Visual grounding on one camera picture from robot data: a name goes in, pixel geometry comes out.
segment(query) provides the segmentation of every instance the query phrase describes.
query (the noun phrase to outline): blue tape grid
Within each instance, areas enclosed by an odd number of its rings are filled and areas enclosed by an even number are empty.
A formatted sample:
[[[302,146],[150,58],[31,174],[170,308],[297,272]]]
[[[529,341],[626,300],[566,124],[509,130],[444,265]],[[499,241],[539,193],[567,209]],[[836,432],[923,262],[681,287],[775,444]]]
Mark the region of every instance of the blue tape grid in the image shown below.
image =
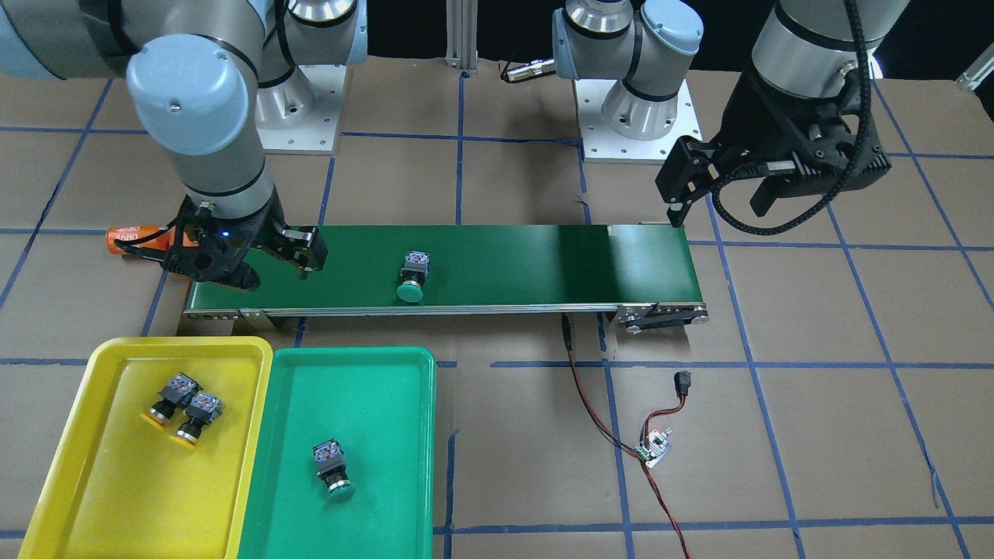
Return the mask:
[[[73,154],[70,156],[69,162],[66,163],[66,168],[63,170],[62,176],[59,177],[59,182],[56,183],[55,189],[52,191],[52,196],[50,196],[49,201],[46,202],[45,208],[42,210],[42,215],[39,216],[38,223],[35,224],[35,228],[31,232],[31,237],[28,239],[27,245],[25,245],[24,250],[21,251],[21,257],[18,259],[17,265],[14,267],[14,271],[11,272],[10,277],[7,278],[7,283],[4,285],[3,291],[0,291],[0,308],[3,308],[4,303],[7,302],[7,297],[10,296],[10,291],[14,288],[14,283],[17,281],[17,277],[20,275],[21,270],[24,269],[24,263],[28,261],[28,255],[31,253],[31,248],[34,247],[35,240],[38,239],[38,232],[42,229],[42,225],[45,223],[46,218],[49,217],[49,212],[52,211],[52,206],[55,204],[56,198],[58,198],[59,193],[62,192],[63,185],[66,184],[66,179],[69,178],[69,173],[73,170],[73,165],[80,157],[80,152],[83,150],[83,144],[86,142],[86,137],[92,130],[93,123],[96,122],[96,116],[100,114],[100,108],[103,107],[103,102],[107,99],[107,94],[110,93],[111,84],[113,84],[113,80],[107,80],[106,85],[103,87],[103,92],[96,101],[96,107],[93,108],[93,112],[90,114],[89,120],[86,122],[86,128],[80,132],[80,141],[76,143],[76,148],[73,150]]]
[[[966,250],[963,248],[963,243],[959,240],[959,235],[956,234],[956,230],[952,227],[952,222],[949,221],[949,216],[946,215],[945,210],[942,208],[941,202],[938,200],[938,196],[935,195],[935,190],[932,188],[931,183],[928,181],[928,177],[925,176],[925,171],[921,168],[921,162],[918,161],[918,156],[911,149],[911,144],[908,142],[908,137],[905,136],[905,132],[901,130],[901,125],[898,124],[898,119],[894,116],[894,112],[891,110],[891,106],[887,104],[887,100],[884,98],[884,92],[880,90],[880,86],[876,82],[873,84],[874,89],[877,91],[877,98],[880,99],[880,104],[884,107],[887,112],[887,116],[891,118],[891,122],[894,123],[894,128],[898,131],[898,136],[901,137],[901,142],[905,145],[905,149],[908,150],[908,155],[911,157],[911,161],[914,163],[914,168],[918,170],[918,174],[921,176],[921,180],[925,183],[925,188],[928,189],[928,195],[931,196],[932,202],[935,204],[935,209],[938,210],[940,216],[942,216],[942,222],[945,224],[946,229],[949,230],[949,235],[952,236],[953,242],[956,243],[956,247],[959,248],[960,254],[963,259],[966,260],[966,265],[970,268],[970,273],[973,274],[973,278],[977,281],[977,285],[980,287],[981,292],[984,294],[984,298],[987,299],[987,305],[994,310],[994,300],[991,299],[991,294],[984,285],[983,280],[980,278],[980,274],[977,273],[977,268],[973,266],[973,261],[970,260],[970,255],[967,254]]]
[[[722,260],[722,268],[725,271],[725,279],[729,283],[729,296],[732,299],[732,309],[736,316],[736,323],[739,326],[739,336],[742,339],[743,350],[745,351],[745,362],[748,366],[749,376],[752,379],[752,388],[755,390],[756,399],[759,402],[759,410],[762,413],[762,422],[766,427],[766,436],[769,438],[769,447],[773,453],[773,463],[776,465],[776,474],[780,479],[780,488],[783,491],[783,502],[787,509],[787,518],[789,519],[790,529],[794,535],[794,546],[797,549],[797,556],[800,559],[806,559],[807,554],[804,551],[804,542],[801,538],[800,524],[797,521],[797,512],[794,509],[794,499],[790,494],[790,484],[787,481],[786,469],[783,467],[783,458],[780,456],[779,443],[776,441],[776,433],[773,431],[773,422],[769,416],[769,410],[766,407],[766,398],[762,392],[762,383],[759,381],[759,373],[755,366],[755,360],[752,358],[752,349],[749,347],[748,334],[746,333],[746,323],[743,320],[742,309],[739,306],[739,296],[736,293],[735,282],[732,280],[732,269],[729,267],[728,255],[725,252],[725,245],[722,242],[722,231],[718,226],[718,216],[715,213],[715,208],[711,204],[711,199],[708,199],[708,213],[711,217],[711,226],[715,231],[715,239],[718,241],[718,254]]]
[[[368,132],[343,132],[343,135],[355,135],[355,136],[371,136],[371,137],[391,137],[391,138],[410,138],[410,139],[445,139],[445,140],[455,140],[458,142],[457,148],[457,166],[456,166],[456,224],[461,223],[461,194],[462,194],[462,149],[463,143],[465,141],[483,141],[483,142],[510,142],[510,143],[559,143],[565,145],[572,145],[578,149],[578,160],[580,166],[580,191],[585,194],[586,181],[582,170],[582,148],[580,141],[573,138],[549,138],[549,139],[525,139],[525,138],[501,138],[501,137],[484,137],[484,136],[466,136],[464,135],[464,80],[469,78],[469,75],[463,73],[459,78],[459,127],[458,133],[454,136],[452,135],[438,135],[438,134],[393,134],[393,133],[368,133]],[[72,166],[79,157],[80,151],[83,148],[83,143],[86,137],[92,133],[99,134],[145,134],[144,130],[124,130],[124,129],[94,129],[93,123],[102,107],[109,88],[111,81],[107,82],[98,102],[96,108],[94,109],[92,115],[85,128],[57,128],[57,127],[31,127],[31,126],[0,126],[0,132],[58,132],[58,133],[78,133],[81,135],[80,141],[78,142],[73,155],[70,158],[66,169],[56,185],[52,197],[46,204],[43,210],[42,216],[39,219],[38,224],[34,229],[14,229],[14,228],[0,228],[0,234],[18,234],[18,235],[30,235],[31,238],[28,241],[28,245],[22,252],[21,258],[13,273],[11,273],[10,278],[2,293],[0,293],[0,307],[6,301],[7,296],[10,293],[10,289],[13,283],[17,279],[17,275],[20,273],[24,266],[25,261],[30,253],[31,247],[34,244],[35,239],[38,235],[102,235],[103,230],[71,230],[71,229],[42,229],[42,225],[51,211],[52,205],[55,203],[66,178],[68,177]],[[812,528],[812,527],[833,527],[833,526],[874,526],[874,525],[949,525],[952,527],[953,532],[956,536],[957,543],[960,546],[960,550],[963,557],[969,559],[970,554],[966,548],[965,541],[963,540],[962,533],[959,529],[960,525],[964,524],[994,524],[994,516],[956,516],[948,502],[948,498],[945,494],[944,487],[941,484],[940,478],[936,475],[936,486],[939,491],[940,498],[945,509],[945,516],[938,517],[882,517],[882,518],[830,518],[830,519],[799,519],[796,517],[796,513],[793,510],[792,498],[789,492],[789,484],[787,483],[786,475],[783,470],[782,460],[779,455],[778,445],[776,444],[775,433],[772,429],[772,424],[769,419],[768,410],[765,406],[764,398],[762,397],[762,388],[759,382],[758,376],[756,374],[756,369],[758,368],[857,368],[857,369],[888,369],[891,371],[892,376],[895,380],[896,386],[898,387],[899,393],[905,404],[905,409],[909,417],[912,429],[914,430],[915,437],[919,443],[923,455],[928,462],[929,467],[931,467],[931,461],[927,454],[927,448],[924,443],[924,439],[921,435],[920,429],[917,424],[917,420],[914,417],[913,410],[911,409],[911,404],[907,399],[907,395],[904,390],[904,385],[901,381],[899,370],[901,369],[921,369],[921,368],[937,368],[937,369],[994,369],[994,364],[992,363],[931,363],[931,362],[895,362],[891,358],[890,351],[887,347],[886,340],[884,339],[883,332],[880,329],[880,325],[877,322],[876,316],[874,315],[873,308],[870,304],[869,298],[866,295],[866,290],[860,279],[859,272],[856,269],[855,262],[852,259],[852,249],[862,249],[862,250],[894,250],[894,251],[956,251],[960,252],[963,258],[967,261],[967,265],[970,268],[971,273],[977,280],[978,286],[983,292],[988,304],[994,308],[994,302],[991,300],[991,295],[981,280],[976,268],[973,266],[972,261],[969,258],[968,253],[971,252],[994,252],[994,247],[969,247],[964,246],[960,241],[958,235],[954,231],[951,222],[948,219],[941,203],[936,196],[934,189],[932,188],[927,176],[922,169],[919,159],[921,158],[947,158],[947,159],[982,159],[982,160],[994,160],[994,155],[967,155],[967,154],[942,154],[942,153],[915,153],[901,130],[900,125],[897,122],[893,112],[887,105],[886,100],[879,88],[877,88],[877,95],[887,111],[889,117],[897,129],[902,142],[905,144],[908,153],[890,153],[889,155],[895,157],[909,157],[915,164],[915,168],[918,170],[922,181],[925,183],[928,189],[929,195],[932,197],[932,201],[939,211],[943,222],[948,228],[952,238],[955,242],[955,247],[945,247],[945,246],[894,246],[894,245],[850,245],[847,244],[838,221],[835,219],[834,214],[829,208],[829,215],[832,220],[833,226],[836,229],[836,233],[839,237],[839,244],[831,243],[777,243],[777,242],[737,242],[737,241],[723,241],[721,238],[721,233],[718,230],[717,219],[714,214],[714,209],[709,203],[709,211],[711,212],[712,225],[715,229],[716,240],[715,241],[691,241],[691,245],[700,246],[715,246],[719,249],[719,254],[722,258],[723,268],[725,269],[727,280],[729,281],[730,295],[732,296],[733,307],[736,313],[737,323],[740,328],[740,335],[743,339],[744,350],[746,354],[746,361],[609,361],[606,357],[602,358],[600,362],[595,361],[585,361],[579,363],[580,367],[601,367],[604,371],[604,381],[608,396],[608,406],[610,412],[610,421],[612,430],[615,434],[618,434],[617,427],[617,410],[616,403],[614,399],[613,392],[613,380],[611,377],[612,368],[627,368],[627,367],[694,367],[694,368],[748,368],[750,375],[753,380],[753,387],[756,390],[756,394],[759,398],[759,405],[762,410],[763,421],[766,425],[767,435],[770,439],[770,445],[772,452],[774,454],[774,460],[777,464],[777,472],[780,476],[781,487],[784,492],[784,501],[788,509],[788,520],[757,520],[757,521],[730,521],[730,522],[685,522],[681,526],[683,529],[688,531],[695,530],[737,530],[737,529],[782,529],[790,528],[795,535],[795,544],[797,546],[797,552],[799,557],[804,557],[803,542],[801,539],[800,529],[801,528]],[[334,172],[334,158],[330,158],[328,175],[325,184],[324,196],[322,198],[319,223],[325,222],[328,199],[331,192],[332,175]],[[584,221],[590,223],[590,212],[589,206],[583,204],[584,211]],[[732,281],[732,272],[728,266],[727,256],[725,254],[725,247],[795,247],[795,248],[818,248],[818,249],[841,249],[847,258],[851,272],[853,273],[854,279],[859,288],[861,297],[863,298],[864,305],[867,312],[870,315],[871,322],[874,325],[875,332],[877,333],[878,340],[881,343],[882,349],[885,354],[886,362],[884,363],[874,363],[874,362],[833,362],[833,363],[816,363],[816,362],[764,362],[755,361],[752,358],[751,350],[748,347],[748,339],[745,330],[745,323],[742,318],[742,313],[739,308],[738,298],[735,294],[735,286]],[[155,294],[152,297],[152,302],[149,306],[149,311],[146,315],[145,324],[142,329],[143,335],[146,335],[151,328],[152,320],[155,315],[155,310],[158,306],[159,300],[161,298],[162,290],[164,288],[166,281],[166,275],[163,274],[160,277],[159,284],[156,288]],[[294,346],[299,347],[303,336],[306,332],[306,319],[301,319],[295,340]],[[601,351],[605,351],[605,334],[603,327],[603,318],[598,316],[598,336],[600,338]],[[85,359],[31,359],[31,358],[0,358],[0,365],[72,365],[72,366],[84,366],[86,365]],[[441,361],[438,362],[439,367],[454,367],[455,362]],[[491,365],[495,368],[503,367],[568,367],[569,363],[566,361],[498,361]],[[621,516],[622,521],[620,523],[599,523],[599,524],[542,524],[542,525],[532,525],[532,526],[519,526],[519,525],[487,525],[487,526],[469,526],[455,528],[452,524],[452,507],[453,507],[453,493],[454,493],[454,464],[455,464],[455,443],[456,443],[456,433],[453,433],[448,441],[448,460],[446,468],[446,514],[445,514],[445,525],[436,527],[434,532],[436,534],[443,535],[445,538],[444,545],[444,556],[446,559],[451,557],[451,536],[453,534],[481,534],[481,533],[546,533],[546,532],[623,532],[625,535],[626,544],[626,556],[634,559],[634,546],[632,544],[632,533],[637,531],[659,531],[659,530],[670,530],[672,529],[667,523],[632,523],[630,521],[630,512],[628,510],[627,502],[627,491],[625,488],[625,478],[624,471],[621,464],[621,452],[615,451],[615,462],[617,468],[618,476],[618,487],[620,494],[620,505],[621,505]],[[4,530],[0,531],[0,539],[20,539],[23,538],[25,532],[23,530]]]

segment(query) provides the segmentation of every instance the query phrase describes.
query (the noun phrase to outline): black background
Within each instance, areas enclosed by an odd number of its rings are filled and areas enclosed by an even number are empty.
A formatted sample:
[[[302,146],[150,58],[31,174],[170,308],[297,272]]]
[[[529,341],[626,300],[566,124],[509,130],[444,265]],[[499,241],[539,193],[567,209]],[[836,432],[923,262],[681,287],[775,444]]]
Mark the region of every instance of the black background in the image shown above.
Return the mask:
[[[552,55],[552,13],[563,0],[479,0],[479,56],[515,62]],[[695,70],[739,71],[773,0],[686,0],[704,20]],[[369,0],[370,54],[445,56],[444,0]],[[994,41],[994,0],[911,0],[877,51],[888,78],[955,80]],[[994,77],[977,90],[994,114]]]

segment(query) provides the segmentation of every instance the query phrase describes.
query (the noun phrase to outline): green conveyor belt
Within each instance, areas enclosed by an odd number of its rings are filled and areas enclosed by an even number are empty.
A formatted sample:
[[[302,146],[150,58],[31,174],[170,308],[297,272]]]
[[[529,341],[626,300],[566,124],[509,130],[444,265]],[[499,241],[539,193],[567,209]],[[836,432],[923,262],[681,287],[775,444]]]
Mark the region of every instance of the green conveyor belt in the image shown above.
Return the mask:
[[[623,303],[702,304],[682,229],[613,226],[332,226],[323,271],[252,251],[261,287],[195,284],[187,313],[260,309],[272,316],[611,310]],[[418,304],[397,296],[410,250],[431,254]]]

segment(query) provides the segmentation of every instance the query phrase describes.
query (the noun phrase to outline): green tray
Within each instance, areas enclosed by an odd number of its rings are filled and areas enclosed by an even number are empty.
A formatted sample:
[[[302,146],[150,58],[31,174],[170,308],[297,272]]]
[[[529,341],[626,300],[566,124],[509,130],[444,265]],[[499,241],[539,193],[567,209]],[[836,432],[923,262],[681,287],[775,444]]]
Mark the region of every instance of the green tray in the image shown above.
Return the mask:
[[[239,558],[430,558],[434,394],[423,348],[276,351]],[[345,502],[312,459],[331,438],[356,488]]]
[[[196,283],[186,313],[269,316],[614,311],[622,304],[703,306],[682,229],[611,226],[322,227],[328,261],[299,279],[285,263],[252,251],[253,292]],[[400,300],[404,256],[431,253],[418,304]]]

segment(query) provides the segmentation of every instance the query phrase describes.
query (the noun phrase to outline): light blue joint cover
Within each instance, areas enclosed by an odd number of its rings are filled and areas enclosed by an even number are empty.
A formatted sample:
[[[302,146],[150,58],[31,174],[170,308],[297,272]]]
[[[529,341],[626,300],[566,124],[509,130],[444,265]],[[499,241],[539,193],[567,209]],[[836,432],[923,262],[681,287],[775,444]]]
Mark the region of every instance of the light blue joint cover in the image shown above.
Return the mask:
[[[227,146],[249,115],[249,90],[231,55],[195,35],[146,43],[127,65],[127,88],[148,133],[184,155]]]
[[[367,21],[366,0],[359,0],[359,5],[356,6],[356,31],[352,37],[352,50],[349,51],[349,58],[345,61],[346,66],[366,62],[370,43]]]
[[[262,30],[268,32],[269,29],[265,25],[265,15],[272,9],[273,0],[248,0],[248,2],[258,14],[258,19],[262,20]]]
[[[10,23],[10,19],[7,18],[7,12],[2,5],[0,5],[0,71],[21,78],[58,79],[38,62],[35,55],[31,54]]]
[[[556,59],[556,74],[566,80],[579,80],[577,65],[570,52],[570,35],[566,31],[563,8],[553,13],[553,58]]]
[[[646,0],[642,19],[657,39],[678,53],[694,56],[701,47],[704,22],[680,0]]]

